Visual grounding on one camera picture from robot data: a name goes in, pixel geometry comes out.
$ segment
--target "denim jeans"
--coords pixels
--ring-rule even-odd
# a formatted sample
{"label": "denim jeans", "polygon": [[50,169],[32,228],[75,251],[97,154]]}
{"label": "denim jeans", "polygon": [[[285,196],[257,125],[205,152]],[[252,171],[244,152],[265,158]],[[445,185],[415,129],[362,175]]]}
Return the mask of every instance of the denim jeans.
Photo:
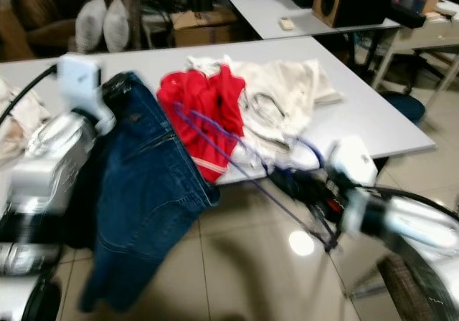
{"label": "denim jeans", "polygon": [[127,310],[200,213],[219,200],[150,90],[132,72],[116,79],[122,102],[109,106],[117,125],[80,171],[66,215],[67,243],[94,249],[84,312],[98,299]]}

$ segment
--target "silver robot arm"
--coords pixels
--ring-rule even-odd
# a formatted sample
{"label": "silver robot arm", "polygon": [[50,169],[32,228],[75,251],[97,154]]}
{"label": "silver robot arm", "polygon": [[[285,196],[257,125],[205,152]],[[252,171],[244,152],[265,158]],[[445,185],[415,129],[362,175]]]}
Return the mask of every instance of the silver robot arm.
{"label": "silver robot arm", "polygon": [[60,58],[57,80],[71,111],[38,129],[12,169],[0,215],[0,320],[55,320],[60,289],[51,276],[62,253],[62,216],[95,139],[115,125],[100,76],[97,62]]}

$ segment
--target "tile floor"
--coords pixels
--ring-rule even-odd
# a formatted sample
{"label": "tile floor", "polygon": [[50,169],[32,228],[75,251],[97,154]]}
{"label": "tile floor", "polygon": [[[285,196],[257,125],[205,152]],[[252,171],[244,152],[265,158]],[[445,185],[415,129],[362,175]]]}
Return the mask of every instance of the tile floor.
{"label": "tile floor", "polygon": [[[421,81],[422,88],[413,95],[426,100],[433,83],[428,78]],[[402,89],[389,81],[383,86]],[[381,184],[454,205],[459,193],[458,91],[453,85],[441,95],[422,124],[437,150],[395,158],[381,175]],[[68,249],[57,271],[63,289],[58,320],[396,320],[392,302],[384,295],[356,303],[358,315],[341,294],[342,281],[331,258],[317,243],[309,256],[293,253],[288,241],[298,226],[251,185],[227,186],[222,192],[221,205],[205,213],[176,245],[126,315],[114,315],[103,305],[92,315],[77,311],[92,261],[89,252]],[[308,220],[300,206],[278,196]],[[351,265],[355,274],[364,262],[374,264],[376,248],[371,240],[355,243],[345,237],[341,251],[332,257],[339,264],[343,253],[358,249],[352,254],[358,263]]]}

